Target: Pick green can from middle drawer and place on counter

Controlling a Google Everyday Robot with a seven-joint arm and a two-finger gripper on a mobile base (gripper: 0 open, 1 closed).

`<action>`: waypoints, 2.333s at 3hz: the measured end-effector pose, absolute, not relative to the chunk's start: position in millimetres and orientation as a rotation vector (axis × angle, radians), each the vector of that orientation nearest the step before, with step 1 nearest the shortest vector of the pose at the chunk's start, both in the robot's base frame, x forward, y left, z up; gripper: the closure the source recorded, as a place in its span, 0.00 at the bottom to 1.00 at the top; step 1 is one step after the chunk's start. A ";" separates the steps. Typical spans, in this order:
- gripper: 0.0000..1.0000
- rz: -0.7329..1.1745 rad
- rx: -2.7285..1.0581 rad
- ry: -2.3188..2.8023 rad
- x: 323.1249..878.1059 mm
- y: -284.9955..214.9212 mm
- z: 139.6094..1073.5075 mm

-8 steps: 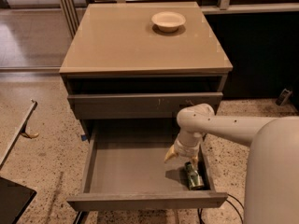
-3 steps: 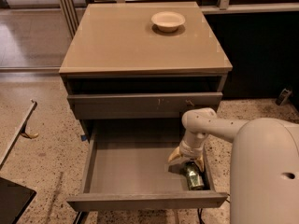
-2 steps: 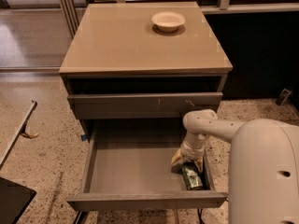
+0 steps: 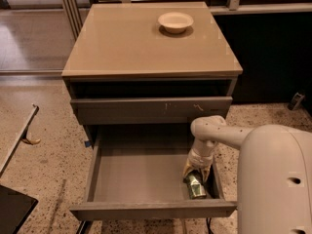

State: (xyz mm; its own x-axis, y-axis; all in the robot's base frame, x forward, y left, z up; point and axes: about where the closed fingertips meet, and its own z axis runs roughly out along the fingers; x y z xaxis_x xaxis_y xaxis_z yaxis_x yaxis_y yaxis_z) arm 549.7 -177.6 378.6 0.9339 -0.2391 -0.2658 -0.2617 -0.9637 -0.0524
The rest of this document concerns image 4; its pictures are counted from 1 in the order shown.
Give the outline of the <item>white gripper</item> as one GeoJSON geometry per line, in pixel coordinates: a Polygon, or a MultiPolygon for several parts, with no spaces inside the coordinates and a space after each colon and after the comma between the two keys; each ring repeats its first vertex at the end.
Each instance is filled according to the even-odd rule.
{"type": "Polygon", "coordinates": [[[208,180],[210,175],[214,149],[217,147],[217,142],[212,140],[194,139],[194,143],[188,153],[187,160],[183,168],[183,178],[195,170],[201,170],[202,179],[204,182],[208,180]]]}

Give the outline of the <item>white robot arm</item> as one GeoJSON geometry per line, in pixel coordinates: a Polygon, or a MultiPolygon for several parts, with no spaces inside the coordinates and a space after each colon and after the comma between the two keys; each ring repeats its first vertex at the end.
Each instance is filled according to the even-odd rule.
{"type": "Polygon", "coordinates": [[[220,116],[191,123],[183,173],[207,179],[220,143],[239,151],[238,234],[312,234],[312,134],[282,125],[228,126],[220,116]]]}

